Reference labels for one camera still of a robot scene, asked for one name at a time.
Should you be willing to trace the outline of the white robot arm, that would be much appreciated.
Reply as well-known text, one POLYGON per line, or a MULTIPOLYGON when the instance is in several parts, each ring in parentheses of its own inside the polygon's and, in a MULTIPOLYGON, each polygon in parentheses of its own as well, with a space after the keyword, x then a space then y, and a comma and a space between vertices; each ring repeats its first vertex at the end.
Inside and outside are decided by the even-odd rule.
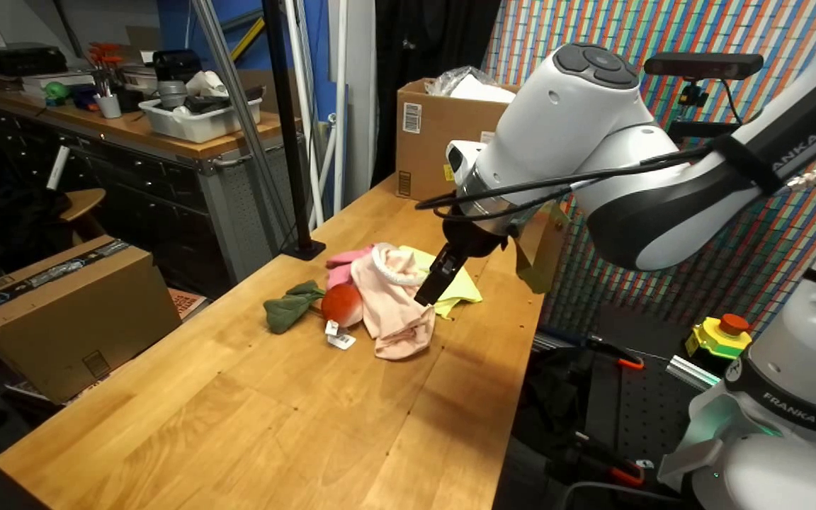
POLYGON ((561 196, 584 209, 594 252, 656 273, 693 257, 748 203, 816 161, 816 49, 798 77, 740 127, 682 147, 646 109, 641 77, 615 50, 557 45, 485 143, 451 143, 455 186, 424 202, 445 247, 417 290, 442 297, 471 257, 519 236, 561 196))

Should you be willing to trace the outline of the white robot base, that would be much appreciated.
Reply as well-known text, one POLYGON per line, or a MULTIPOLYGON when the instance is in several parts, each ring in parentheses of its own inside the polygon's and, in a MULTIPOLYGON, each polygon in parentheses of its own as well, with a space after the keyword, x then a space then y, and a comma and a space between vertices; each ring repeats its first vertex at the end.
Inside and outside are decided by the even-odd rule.
POLYGON ((816 510, 816 264, 724 376, 689 403, 656 483, 700 510, 816 510))

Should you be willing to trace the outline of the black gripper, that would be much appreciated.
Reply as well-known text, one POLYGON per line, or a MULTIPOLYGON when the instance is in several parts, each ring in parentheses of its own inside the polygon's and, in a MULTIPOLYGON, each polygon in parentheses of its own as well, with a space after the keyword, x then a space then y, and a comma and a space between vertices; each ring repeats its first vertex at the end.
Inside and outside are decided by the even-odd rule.
POLYGON ((506 242, 505 232, 490 232, 462 215, 448 215, 442 222, 442 232, 445 232, 445 247, 434 257, 428 279, 413 294, 420 307, 434 307, 445 294, 445 290, 452 284, 452 279, 459 274, 468 257, 485 257, 506 242))

